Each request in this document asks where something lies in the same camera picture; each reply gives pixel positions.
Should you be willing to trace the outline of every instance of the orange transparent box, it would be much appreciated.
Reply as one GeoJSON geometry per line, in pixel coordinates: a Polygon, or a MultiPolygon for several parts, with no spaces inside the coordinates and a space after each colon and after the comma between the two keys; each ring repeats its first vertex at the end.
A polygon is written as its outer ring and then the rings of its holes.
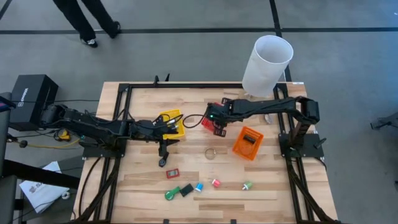
{"type": "Polygon", "coordinates": [[[264,135],[248,127],[243,127],[235,141],[233,152],[251,161],[256,158],[264,135]]]}

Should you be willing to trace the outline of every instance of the yellow cable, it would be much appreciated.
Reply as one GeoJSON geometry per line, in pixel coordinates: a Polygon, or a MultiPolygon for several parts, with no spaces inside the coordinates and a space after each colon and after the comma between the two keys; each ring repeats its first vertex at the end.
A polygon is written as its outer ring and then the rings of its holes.
{"type": "Polygon", "coordinates": [[[40,146],[40,145],[35,145],[35,144],[28,144],[27,146],[29,147],[42,147],[42,148],[47,148],[47,149],[62,149],[64,147],[68,147],[71,146],[75,143],[77,143],[78,141],[80,141],[80,139],[76,139],[76,141],[73,141],[69,144],[63,145],[63,146],[40,146]]]}

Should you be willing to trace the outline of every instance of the black box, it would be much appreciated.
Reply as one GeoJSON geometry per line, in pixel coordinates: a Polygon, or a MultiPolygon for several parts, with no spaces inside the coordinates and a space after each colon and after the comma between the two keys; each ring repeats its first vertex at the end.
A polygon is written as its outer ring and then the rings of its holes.
{"type": "Polygon", "coordinates": [[[58,85],[46,75],[19,75],[11,99],[17,105],[11,111],[9,126],[18,131],[36,131],[46,106],[53,103],[58,85]]]}

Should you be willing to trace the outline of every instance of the green object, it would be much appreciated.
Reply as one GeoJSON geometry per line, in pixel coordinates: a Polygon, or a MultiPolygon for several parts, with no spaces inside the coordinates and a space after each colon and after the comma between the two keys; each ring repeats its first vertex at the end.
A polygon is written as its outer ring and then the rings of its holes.
{"type": "Polygon", "coordinates": [[[166,192],[166,194],[164,194],[164,198],[166,198],[166,200],[173,200],[174,195],[180,192],[180,187],[176,187],[173,190],[169,190],[168,192],[166,192]]]}
{"type": "Polygon", "coordinates": [[[246,181],[246,182],[243,184],[242,190],[249,190],[252,186],[253,186],[253,183],[252,183],[252,182],[246,181]]]}

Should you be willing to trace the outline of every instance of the wooden tabletop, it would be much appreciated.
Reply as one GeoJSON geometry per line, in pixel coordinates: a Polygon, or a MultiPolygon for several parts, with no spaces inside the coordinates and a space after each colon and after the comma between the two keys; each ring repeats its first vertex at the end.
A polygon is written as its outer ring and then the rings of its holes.
{"type": "MultiPolygon", "coordinates": [[[[111,119],[119,83],[104,83],[97,116],[111,119]]],[[[287,83],[289,96],[306,96],[303,83],[287,83]]],[[[130,112],[134,119],[154,119],[161,111],[181,109],[186,116],[203,114],[208,102],[220,102],[222,97],[244,98],[243,89],[222,88],[140,88],[133,89],[130,112]]],[[[273,99],[252,98],[251,100],[273,99]]],[[[193,125],[200,117],[187,120],[193,125]]],[[[159,145],[153,142],[129,141],[126,155],[121,159],[118,186],[114,201],[112,223],[295,223],[289,178],[284,158],[280,155],[279,124],[277,116],[271,115],[272,124],[267,124],[264,115],[255,115],[244,122],[235,122],[226,127],[226,137],[214,136],[199,125],[185,130],[185,137],[168,147],[167,165],[157,164],[159,145]],[[247,161],[232,152],[232,146],[243,126],[249,126],[264,135],[254,161],[247,161]],[[216,157],[208,160],[204,151],[216,149],[216,157]],[[165,171],[178,168],[180,177],[167,179],[165,171]],[[215,189],[209,179],[218,179],[221,186],[215,189]],[[253,187],[243,191],[243,183],[251,181],[253,187]],[[197,182],[204,184],[203,191],[192,192],[186,197],[177,194],[173,200],[165,199],[166,191],[197,182]]],[[[85,162],[81,186],[95,159],[85,162]]],[[[98,191],[104,159],[91,174],[83,197],[83,209],[98,191]]],[[[308,188],[322,209],[337,218],[325,168],[317,160],[303,159],[308,188]]],[[[303,218],[302,195],[299,194],[303,218]]],[[[78,198],[74,211],[78,213],[78,198]]],[[[108,196],[105,195],[101,217],[104,218],[108,196]]]]}

